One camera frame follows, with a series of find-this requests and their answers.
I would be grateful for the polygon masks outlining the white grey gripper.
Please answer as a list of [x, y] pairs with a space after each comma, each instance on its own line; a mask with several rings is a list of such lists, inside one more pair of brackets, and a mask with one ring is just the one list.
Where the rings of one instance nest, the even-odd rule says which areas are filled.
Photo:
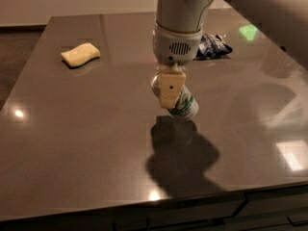
[[153, 30], [153, 52], [159, 64], [159, 100], [164, 109], [173, 109], [186, 81], [180, 65], [191, 62], [198, 51], [202, 31], [177, 33], [158, 23]]

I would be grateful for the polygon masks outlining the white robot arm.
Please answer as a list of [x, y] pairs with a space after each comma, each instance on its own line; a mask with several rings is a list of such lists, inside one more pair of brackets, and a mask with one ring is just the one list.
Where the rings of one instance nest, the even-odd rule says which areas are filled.
[[183, 66], [196, 56], [205, 15], [214, 0], [158, 0], [153, 52], [158, 61], [159, 99], [173, 109], [185, 85]]

